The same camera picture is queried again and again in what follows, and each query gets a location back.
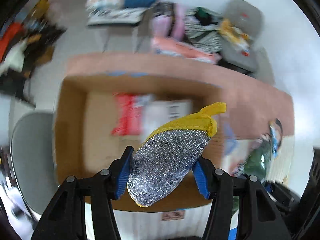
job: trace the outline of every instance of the red package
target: red package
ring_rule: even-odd
[[[132,94],[117,94],[115,96],[119,120],[111,134],[113,135],[140,135],[142,105],[139,103],[140,97]]]

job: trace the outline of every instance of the chair seat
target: chair seat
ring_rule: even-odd
[[[52,157],[53,114],[32,113],[16,124],[11,139],[13,171],[22,197],[42,214],[58,189]]]
[[[124,25],[137,26],[149,8],[112,9],[108,12],[93,11],[88,17],[87,26]]]
[[[241,52],[236,51],[233,45],[224,38],[221,38],[221,46],[221,54],[226,62],[250,72],[257,71],[258,62],[256,59],[256,54],[253,50],[250,50],[250,55],[246,57]]]

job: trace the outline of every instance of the salmon pink package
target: salmon pink package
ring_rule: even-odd
[[[140,135],[142,133],[143,107],[152,95],[133,95],[119,93],[115,95],[119,119],[118,125],[111,131],[113,135]]]

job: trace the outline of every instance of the glittery silver pouch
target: glittery silver pouch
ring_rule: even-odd
[[[211,116],[225,111],[225,103],[206,106],[161,126],[147,138],[132,155],[127,182],[139,206],[150,206],[175,189],[217,132]]]

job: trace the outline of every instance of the gray chair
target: gray chair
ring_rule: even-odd
[[[235,27],[250,35],[253,42],[261,33],[263,25],[261,11],[244,0],[231,0],[227,4],[223,17],[229,19]],[[258,63],[253,49],[250,49],[250,55],[246,57],[236,51],[225,38],[221,38],[221,46],[221,54],[226,62],[244,69],[246,71],[245,74],[257,71]]]
[[[58,189],[52,157],[53,114],[31,113],[16,124],[11,139],[13,172],[22,198],[42,214]]]

